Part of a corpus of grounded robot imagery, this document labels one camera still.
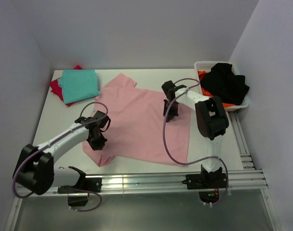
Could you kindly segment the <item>pink t shirt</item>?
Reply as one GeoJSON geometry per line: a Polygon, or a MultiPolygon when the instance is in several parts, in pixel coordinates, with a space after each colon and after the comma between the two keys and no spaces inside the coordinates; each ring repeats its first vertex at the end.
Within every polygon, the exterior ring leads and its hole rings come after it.
{"type": "MultiPolygon", "coordinates": [[[[111,119],[104,133],[107,139],[101,151],[94,151],[85,141],[83,151],[98,165],[104,166],[116,156],[157,164],[174,165],[167,155],[162,138],[165,94],[138,89],[124,74],[117,75],[100,90],[97,103],[108,108],[111,119]]],[[[165,137],[174,159],[187,161],[191,109],[178,106],[178,117],[166,124],[165,137]]]]}

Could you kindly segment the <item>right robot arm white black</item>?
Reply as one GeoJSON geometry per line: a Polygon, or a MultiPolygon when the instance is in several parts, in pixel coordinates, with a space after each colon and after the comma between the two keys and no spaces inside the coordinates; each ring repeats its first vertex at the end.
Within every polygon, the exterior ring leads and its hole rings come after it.
{"type": "Polygon", "coordinates": [[[201,183],[203,186],[210,188],[217,183],[218,178],[216,173],[221,173],[222,168],[227,168],[220,154],[222,139],[229,126],[229,121],[220,97],[208,97],[196,93],[192,88],[197,86],[198,84],[191,87],[185,85],[177,86],[171,80],[163,83],[161,88],[166,99],[164,100],[162,138],[167,155],[175,163],[189,166],[202,162],[201,170],[206,173],[201,175],[201,183]],[[166,123],[178,116],[179,104],[183,104],[195,112],[198,131],[206,139],[206,157],[189,163],[182,163],[172,157],[168,150],[165,137],[166,123]]]}

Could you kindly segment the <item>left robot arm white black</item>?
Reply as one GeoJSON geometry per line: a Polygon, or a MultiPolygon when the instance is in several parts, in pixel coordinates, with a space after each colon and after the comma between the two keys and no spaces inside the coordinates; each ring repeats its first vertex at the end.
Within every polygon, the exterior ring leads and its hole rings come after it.
{"type": "Polygon", "coordinates": [[[56,170],[55,163],[73,147],[86,141],[90,147],[99,151],[106,143],[103,136],[110,126],[111,119],[101,111],[92,117],[79,117],[65,131],[47,142],[23,147],[14,173],[12,191],[18,198],[23,198],[16,190],[19,184],[31,194],[43,195],[51,187],[69,186],[75,192],[86,187],[85,173],[75,167],[56,170]]]}

